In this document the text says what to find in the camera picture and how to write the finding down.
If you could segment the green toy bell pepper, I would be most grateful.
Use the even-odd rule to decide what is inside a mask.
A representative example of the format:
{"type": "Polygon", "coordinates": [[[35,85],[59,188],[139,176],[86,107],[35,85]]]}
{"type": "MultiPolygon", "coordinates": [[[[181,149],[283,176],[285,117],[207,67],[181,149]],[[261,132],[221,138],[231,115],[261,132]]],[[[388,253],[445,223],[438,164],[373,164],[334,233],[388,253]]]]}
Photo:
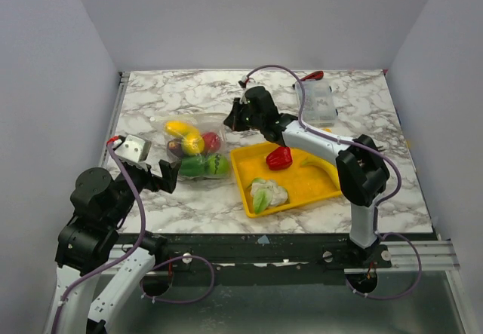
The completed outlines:
{"type": "Polygon", "coordinates": [[[179,176],[184,177],[200,177],[205,174],[205,157],[203,155],[194,155],[181,159],[181,165],[178,172],[179,176]]]}

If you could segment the red toy apple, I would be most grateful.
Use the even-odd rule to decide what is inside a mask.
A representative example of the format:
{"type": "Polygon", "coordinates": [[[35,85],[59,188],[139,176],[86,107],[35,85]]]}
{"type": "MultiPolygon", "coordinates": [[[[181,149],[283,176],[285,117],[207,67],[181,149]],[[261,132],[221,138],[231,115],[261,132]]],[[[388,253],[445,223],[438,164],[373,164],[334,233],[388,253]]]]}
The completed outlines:
{"type": "Polygon", "coordinates": [[[215,132],[203,133],[202,139],[205,145],[203,150],[203,153],[205,155],[213,154],[220,150],[222,139],[217,133],[215,132]]]}

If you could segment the dark purple toy plum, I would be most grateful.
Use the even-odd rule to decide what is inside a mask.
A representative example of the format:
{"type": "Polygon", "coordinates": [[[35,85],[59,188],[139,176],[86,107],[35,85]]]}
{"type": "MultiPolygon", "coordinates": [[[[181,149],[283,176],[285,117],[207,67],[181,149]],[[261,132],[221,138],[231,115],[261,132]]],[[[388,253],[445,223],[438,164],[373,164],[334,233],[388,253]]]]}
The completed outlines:
{"type": "Polygon", "coordinates": [[[174,160],[182,159],[185,157],[181,139],[172,139],[168,141],[166,151],[168,156],[174,160]]]}

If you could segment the green yellow toy mango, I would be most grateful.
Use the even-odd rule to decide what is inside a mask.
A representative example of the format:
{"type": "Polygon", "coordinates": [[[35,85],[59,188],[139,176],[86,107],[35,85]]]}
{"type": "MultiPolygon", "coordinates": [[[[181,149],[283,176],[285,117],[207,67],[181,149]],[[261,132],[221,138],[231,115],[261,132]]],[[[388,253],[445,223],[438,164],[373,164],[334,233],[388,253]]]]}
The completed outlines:
{"type": "Polygon", "coordinates": [[[182,138],[182,147],[185,155],[200,155],[204,150],[204,146],[201,134],[191,133],[182,138]]]}

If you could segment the clear dotted zip top bag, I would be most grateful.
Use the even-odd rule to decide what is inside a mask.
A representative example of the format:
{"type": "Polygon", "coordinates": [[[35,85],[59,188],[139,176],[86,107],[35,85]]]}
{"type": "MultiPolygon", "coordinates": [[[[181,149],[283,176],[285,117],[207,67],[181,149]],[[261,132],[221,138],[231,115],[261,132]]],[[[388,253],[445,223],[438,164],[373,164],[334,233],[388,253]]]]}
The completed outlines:
{"type": "Polygon", "coordinates": [[[165,153],[180,164],[179,179],[225,179],[231,173],[222,113],[153,116],[164,135],[165,153]]]}

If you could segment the green toy watermelon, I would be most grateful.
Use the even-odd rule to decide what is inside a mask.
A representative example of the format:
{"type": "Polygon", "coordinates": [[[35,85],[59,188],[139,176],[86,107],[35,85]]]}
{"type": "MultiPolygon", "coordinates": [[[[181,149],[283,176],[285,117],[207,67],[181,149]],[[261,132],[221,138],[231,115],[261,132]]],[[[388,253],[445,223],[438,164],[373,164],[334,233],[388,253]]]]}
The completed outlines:
{"type": "Polygon", "coordinates": [[[230,162],[226,156],[215,153],[206,157],[205,174],[212,177],[227,176],[230,172],[230,162]]]}

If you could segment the yellow toy banana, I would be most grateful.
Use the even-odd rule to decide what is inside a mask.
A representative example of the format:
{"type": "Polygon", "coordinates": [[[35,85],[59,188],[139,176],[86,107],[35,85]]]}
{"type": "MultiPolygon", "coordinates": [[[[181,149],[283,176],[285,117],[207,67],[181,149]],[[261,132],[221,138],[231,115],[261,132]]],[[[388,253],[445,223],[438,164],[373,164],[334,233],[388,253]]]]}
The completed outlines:
{"type": "Polygon", "coordinates": [[[329,162],[327,162],[323,159],[320,159],[320,158],[305,158],[300,163],[300,166],[301,167],[316,167],[318,169],[321,169],[324,172],[326,172],[326,174],[329,176],[329,178],[331,179],[332,183],[335,186],[337,186],[337,187],[340,186],[337,168],[333,164],[331,164],[331,163],[329,163],[329,162]]]}

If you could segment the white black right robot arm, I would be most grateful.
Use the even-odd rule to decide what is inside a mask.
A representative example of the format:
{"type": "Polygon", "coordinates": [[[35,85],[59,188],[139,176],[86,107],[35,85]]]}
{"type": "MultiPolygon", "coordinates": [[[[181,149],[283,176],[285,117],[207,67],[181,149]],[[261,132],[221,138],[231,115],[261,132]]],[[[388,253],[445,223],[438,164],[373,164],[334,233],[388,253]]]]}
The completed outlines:
{"type": "Polygon", "coordinates": [[[280,113],[271,93],[255,86],[235,98],[223,122],[233,131],[257,130],[266,141],[299,149],[337,168],[340,190],[351,203],[351,230],[354,243],[347,258],[355,267],[365,267],[374,259],[376,199],[386,190],[389,170],[383,155],[367,135],[339,137],[305,124],[295,115],[280,113]]]}

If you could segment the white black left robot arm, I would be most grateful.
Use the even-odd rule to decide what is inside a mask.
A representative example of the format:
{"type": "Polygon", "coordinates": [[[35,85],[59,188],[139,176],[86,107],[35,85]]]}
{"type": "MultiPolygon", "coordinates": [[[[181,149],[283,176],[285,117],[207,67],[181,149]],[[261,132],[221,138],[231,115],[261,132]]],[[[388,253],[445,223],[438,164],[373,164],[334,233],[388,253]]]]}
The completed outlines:
{"type": "Polygon", "coordinates": [[[149,270],[162,268],[168,258],[167,240],[145,231],[127,258],[114,261],[121,268],[100,298],[93,294],[100,275],[118,242],[118,225],[131,211],[142,190],[171,193],[176,188],[180,164],[159,162],[161,176],[149,167],[127,163],[122,168],[132,179],[113,178],[108,170],[92,167],[75,181],[71,194],[72,218],[59,233],[55,262],[57,283],[48,320],[49,333],[106,333],[136,282],[149,270]]]}

